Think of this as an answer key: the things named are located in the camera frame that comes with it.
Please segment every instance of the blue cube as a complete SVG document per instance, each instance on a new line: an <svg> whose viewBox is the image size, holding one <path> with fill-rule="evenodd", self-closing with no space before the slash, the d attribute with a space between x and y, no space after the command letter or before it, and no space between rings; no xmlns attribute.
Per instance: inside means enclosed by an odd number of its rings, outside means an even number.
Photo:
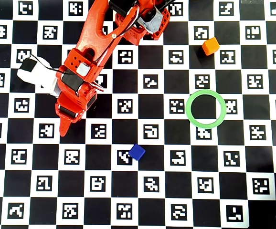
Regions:
<svg viewBox="0 0 276 229"><path fill-rule="evenodd" d="M136 161L139 161L140 158L144 155L146 150L141 146L135 144L133 148L129 151L129 155L134 158Z"/></svg>

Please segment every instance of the orange cube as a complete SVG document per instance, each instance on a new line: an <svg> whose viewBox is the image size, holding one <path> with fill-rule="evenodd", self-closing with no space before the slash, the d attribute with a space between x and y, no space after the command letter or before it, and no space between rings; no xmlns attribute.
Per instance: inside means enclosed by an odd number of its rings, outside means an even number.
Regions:
<svg viewBox="0 0 276 229"><path fill-rule="evenodd" d="M202 45L202 48L204 49L204 52L207 56L214 54L216 51L219 50L220 45L215 37L206 40L204 44Z"/></svg>

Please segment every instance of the checkerboard mat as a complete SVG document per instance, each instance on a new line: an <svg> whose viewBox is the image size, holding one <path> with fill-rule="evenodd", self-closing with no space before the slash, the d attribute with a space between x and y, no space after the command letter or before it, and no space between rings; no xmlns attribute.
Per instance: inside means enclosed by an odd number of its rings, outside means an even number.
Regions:
<svg viewBox="0 0 276 229"><path fill-rule="evenodd" d="M56 99L17 69L58 68L93 0L0 0L0 229L268 228L276 214L276 0L177 0L158 41L122 40L84 118L59 136ZM115 27L106 14L103 32ZM220 50L205 57L215 36ZM227 104L194 127L200 89ZM192 105L213 122L214 98ZM129 149L146 153L137 162Z"/></svg>

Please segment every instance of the green ring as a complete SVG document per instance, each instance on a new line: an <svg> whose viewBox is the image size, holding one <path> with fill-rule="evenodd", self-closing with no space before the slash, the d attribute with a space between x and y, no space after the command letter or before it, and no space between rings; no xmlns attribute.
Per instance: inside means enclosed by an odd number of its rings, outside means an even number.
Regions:
<svg viewBox="0 0 276 229"><path fill-rule="evenodd" d="M192 103L193 101L201 96L201 95L211 95L212 97L216 98L220 105L221 105L221 114L220 114L220 117L213 123L210 123L210 124L203 124L203 123L200 123L198 122L194 117L193 117L193 114L191 112L191 106L192 106ZM208 89L203 89L203 90L199 90L195 93L193 93L189 99L187 100L187 103L186 103L186 115L189 119L189 121L195 125L196 127L198 128L202 128L202 129L212 129L212 128L215 128L217 127L218 125L220 125L223 121L224 121L224 118L226 116L226 103L225 103L225 100L222 98L222 96L220 96L220 94L218 94L217 92L214 92L212 90L208 90Z"/></svg>

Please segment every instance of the black object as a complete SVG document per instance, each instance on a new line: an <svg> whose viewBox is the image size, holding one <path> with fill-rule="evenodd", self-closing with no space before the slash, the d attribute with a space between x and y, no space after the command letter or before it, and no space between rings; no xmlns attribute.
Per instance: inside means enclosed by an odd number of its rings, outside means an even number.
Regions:
<svg viewBox="0 0 276 229"><path fill-rule="evenodd" d="M60 110L63 112L63 113L66 113L67 115L71 116L72 118L76 118L76 113L68 110L67 108L64 108L63 106L60 106Z"/></svg>
<svg viewBox="0 0 276 229"><path fill-rule="evenodd" d="M62 77L62 82L77 92L84 81L70 69L67 69L64 76Z"/></svg>
<svg viewBox="0 0 276 229"><path fill-rule="evenodd" d="M94 97L92 97L92 99L88 102L88 104L87 104L87 109L88 109L89 107L91 107L91 105L94 103L95 100L96 100L96 94L95 94Z"/></svg>
<svg viewBox="0 0 276 229"><path fill-rule="evenodd" d="M37 64L37 61L27 58L23 61L19 69L32 72L36 64Z"/></svg>
<svg viewBox="0 0 276 229"><path fill-rule="evenodd" d="M125 17L130 8L135 5L136 0L110 0L109 6L111 9Z"/></svg>
<svg viewBox="0 0 276 229"><path fill-rule="evenodd" d="M150 22L156 15L156 9L153 8L149 12L147 12L146 16L143 18L145 22Z"/></svg>

